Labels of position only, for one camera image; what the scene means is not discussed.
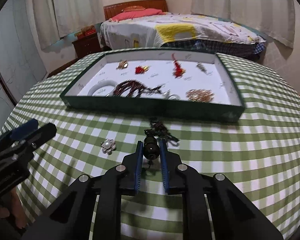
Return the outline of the person's hand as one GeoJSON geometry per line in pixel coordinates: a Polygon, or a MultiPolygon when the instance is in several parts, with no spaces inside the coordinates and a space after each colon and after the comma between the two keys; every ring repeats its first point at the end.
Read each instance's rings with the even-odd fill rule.
{"type": "Polygon", "coordinates": [[[0,200],[0,218],[7,218],[10,215],[15,218],[15,224],[19,229],[26,228],[27,216],[17,194],[16,187],[3,195],[0,200]]]}

